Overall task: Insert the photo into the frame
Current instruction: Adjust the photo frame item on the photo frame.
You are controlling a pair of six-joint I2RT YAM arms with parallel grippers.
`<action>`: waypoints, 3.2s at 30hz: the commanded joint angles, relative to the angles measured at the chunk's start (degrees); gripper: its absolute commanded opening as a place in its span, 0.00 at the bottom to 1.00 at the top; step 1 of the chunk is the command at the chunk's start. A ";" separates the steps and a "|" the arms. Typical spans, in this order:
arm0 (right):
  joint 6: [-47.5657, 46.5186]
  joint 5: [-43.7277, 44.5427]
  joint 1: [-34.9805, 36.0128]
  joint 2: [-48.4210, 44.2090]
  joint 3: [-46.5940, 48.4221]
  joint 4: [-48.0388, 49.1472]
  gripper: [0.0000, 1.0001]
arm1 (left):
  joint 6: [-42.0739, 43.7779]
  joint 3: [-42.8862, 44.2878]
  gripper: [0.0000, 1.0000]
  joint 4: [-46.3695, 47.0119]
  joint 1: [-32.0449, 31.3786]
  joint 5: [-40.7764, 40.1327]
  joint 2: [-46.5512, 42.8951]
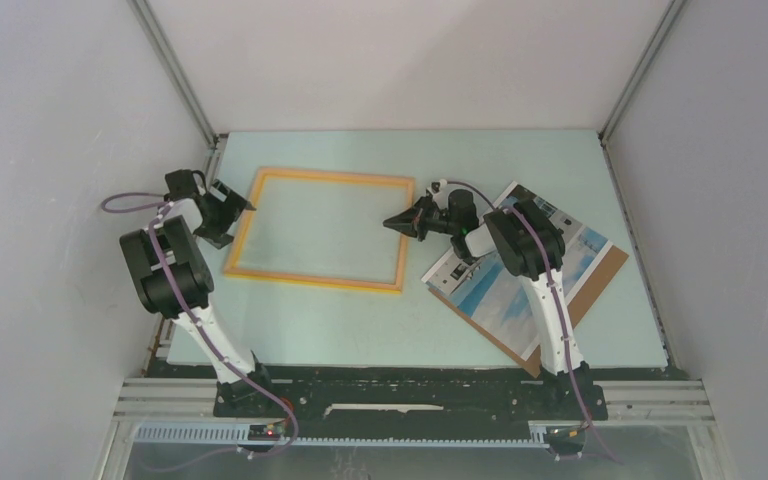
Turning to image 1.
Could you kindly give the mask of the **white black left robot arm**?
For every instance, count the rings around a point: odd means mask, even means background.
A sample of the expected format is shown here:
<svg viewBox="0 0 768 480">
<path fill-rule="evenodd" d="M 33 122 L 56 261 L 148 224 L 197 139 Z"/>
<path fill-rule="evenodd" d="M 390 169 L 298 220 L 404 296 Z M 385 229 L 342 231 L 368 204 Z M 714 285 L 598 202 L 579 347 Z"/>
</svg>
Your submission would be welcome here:
<svg viewBox="0 0 768 480">
<path fill-rule="evenodd" d="M 209 359 L 216 374 L 217 417 L 280 416 L 266 367 L 253 350 L 232 337 L 211 296 L 214 280 L 199 249 L 228 246 L 230 227 L 252 204 L 200 170 L 165 175 L 167 191 L 152 195 L 149 224 L 122 235 L 119 245 L 142 306 L 172 321 Z"/>
</svg>

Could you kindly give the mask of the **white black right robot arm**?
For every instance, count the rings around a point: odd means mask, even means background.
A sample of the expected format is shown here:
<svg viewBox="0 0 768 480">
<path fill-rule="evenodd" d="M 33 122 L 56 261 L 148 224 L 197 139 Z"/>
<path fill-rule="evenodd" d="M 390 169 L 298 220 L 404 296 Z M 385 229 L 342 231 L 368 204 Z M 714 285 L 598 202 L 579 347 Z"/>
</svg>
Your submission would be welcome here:
<svg viewBox="0 0 768 480">
<path fill-rule="evenodd" d="M 499 207 L 472 186 L 454 184 L 446 206 L 436 201 L 444 186 L 440 180 L 382 226 L 417 241 L 430 232 L 447 235 L 456 258 L 469 267 L 497 255 L 528 299 L 538 327 L 541 371 L 574 381 L 588 365 L 575 342 L 562 292 L 566 247 L 560 230 L 532 200 Z"/>
</svg>

